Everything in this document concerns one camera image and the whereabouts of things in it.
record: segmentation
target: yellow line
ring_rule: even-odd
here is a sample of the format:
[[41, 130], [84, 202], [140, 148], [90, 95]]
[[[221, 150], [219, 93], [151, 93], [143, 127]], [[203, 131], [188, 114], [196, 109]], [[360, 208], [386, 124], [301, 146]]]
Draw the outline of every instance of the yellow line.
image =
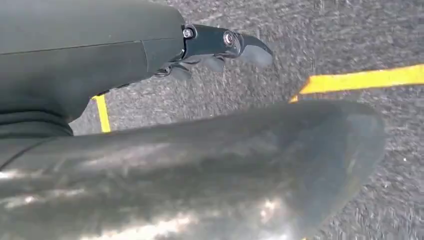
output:
[[298, 96], [297, 95], [294, 95], [291, 99], [290, 99], [290, 101], [288, 101], [289, 103], [295, 103], [295, 102], [297, 102], [298, 101]]
[[101, 131], [109, 133], [111, 125], [109, 124], [108, 108], [106, 107], [105, 95], [93, 97], [97, 103], [98, 116], [100, 118]]
[[424, 84], [424, 64], [339, 75], [311, 76], [299, 93], [315, 94], [421, 84]]

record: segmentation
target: asphalt pavement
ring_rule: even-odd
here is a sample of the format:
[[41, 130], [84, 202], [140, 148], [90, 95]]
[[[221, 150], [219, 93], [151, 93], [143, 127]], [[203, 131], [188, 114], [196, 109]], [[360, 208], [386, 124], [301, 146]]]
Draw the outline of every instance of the asphalt pavement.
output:
[[[274, 51], [274, 64], [259, 69], [232, 60], [224, 73], [196, 66], [189, 81], [151, 78], [112, 90], [105, 98], [113, 131], [287, 102], [312, 75], [424, 63], [423, 0], [160, 2], [177, 8], [187, 22], [259, 37]], [[316, 239], [423, 240], [424, 86], [344, 91], [324, 97], [374, 106], [384, 115], [388, 141], [385, 159], [369, 184], [322, 226]], [[101, 131], [94, 101], [71, 126], [76, 135]]]

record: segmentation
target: metal bolt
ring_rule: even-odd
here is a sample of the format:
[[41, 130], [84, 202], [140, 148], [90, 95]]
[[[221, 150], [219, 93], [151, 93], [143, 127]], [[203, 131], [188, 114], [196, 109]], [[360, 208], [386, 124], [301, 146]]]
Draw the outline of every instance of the metal bolt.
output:
[[168, 66], [166, 68], [159, 69], [159, 71], [156, 72], [154, 76], [158, 78], [164, 78], [164, 77], [167, 77], [169, 74], [171, 74], [171, 71], [172, 71], [171, 67]]
[[224, 32], [224, 44], [228, 47], [232, 46], [234, 44], [234, 36], [232, 32], [226, 31]]
[[184, 29], [184, 30], [182, 31], [182, 34], [184, 35], [184, 38], [185, 38], [185, 39], [192, 38], [192, 37], [194, 37], [194, 35], [195, 35], [195, 33], [193, 32], [193, 30], [192, 30], [192, 29], [190, 29], [190, 28], [186, 28], [186, 29]]

